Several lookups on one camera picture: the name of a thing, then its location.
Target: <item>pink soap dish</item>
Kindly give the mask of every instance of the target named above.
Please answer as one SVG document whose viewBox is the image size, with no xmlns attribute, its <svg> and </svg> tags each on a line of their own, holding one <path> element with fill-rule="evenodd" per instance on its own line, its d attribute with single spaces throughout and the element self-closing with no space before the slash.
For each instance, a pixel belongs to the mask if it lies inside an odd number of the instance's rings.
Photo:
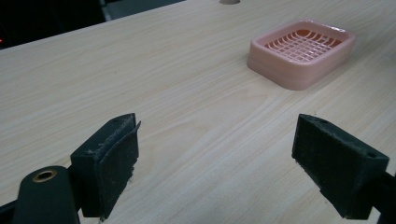
<svg viewBox="0 0 396 224">
<path fill-rule="evenodd" d="M 279 86 L 301 91 L 344 63 L 355 40 L 339 28 L 296 21 L 253 38 L 247 67 Z"/>
</svg>

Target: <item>plastic grid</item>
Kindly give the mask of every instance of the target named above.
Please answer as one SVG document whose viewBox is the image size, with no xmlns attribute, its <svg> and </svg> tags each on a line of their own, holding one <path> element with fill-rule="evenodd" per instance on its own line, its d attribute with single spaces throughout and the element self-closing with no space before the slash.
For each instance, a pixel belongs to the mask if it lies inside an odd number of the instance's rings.
<svg viewBox="0 0 396 224">
<path fill-rule="evenodd" d="M 341 43 L 340 40 L 313 31 L 298 30 L 265 45 L 295 62 L 309 62 Z"/>
</svg>

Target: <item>metal screw hole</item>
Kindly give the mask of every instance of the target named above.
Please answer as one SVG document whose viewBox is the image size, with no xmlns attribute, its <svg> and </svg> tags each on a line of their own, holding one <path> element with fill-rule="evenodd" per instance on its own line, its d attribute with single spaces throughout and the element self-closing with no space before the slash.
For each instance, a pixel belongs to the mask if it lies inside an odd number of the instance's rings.
<svg viewBox="0 0 396 224">
<path fill-rule="evenodd" d="M 55 170 L 42 171 L 33 177 L 33 181 L 36 183 L 45 182 L 55 177 L 56 174 L 57 172 Z"/>
</svg>

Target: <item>wooden table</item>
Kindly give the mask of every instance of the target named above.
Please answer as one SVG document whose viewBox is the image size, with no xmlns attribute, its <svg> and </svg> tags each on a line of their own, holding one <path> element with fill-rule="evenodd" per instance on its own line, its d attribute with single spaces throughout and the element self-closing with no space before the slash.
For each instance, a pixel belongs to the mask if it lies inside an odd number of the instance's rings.
<svg viewBox="0 0 396 224">
<path fill-rule="evenodd" d="M 135 112 L 140 158 L 106 223 L 375 223 L 375 210 L 341 219 L 291 147 L 298 114 L 314 115 L 387 154 L 394 174 L 395 11 L 393 0 L 188 0 L 2 50 L 0 204 Z M 249 41 L 301 18 L 358 40 L 345 65 L 288 91 L 246 67 Z"/>
</svg>

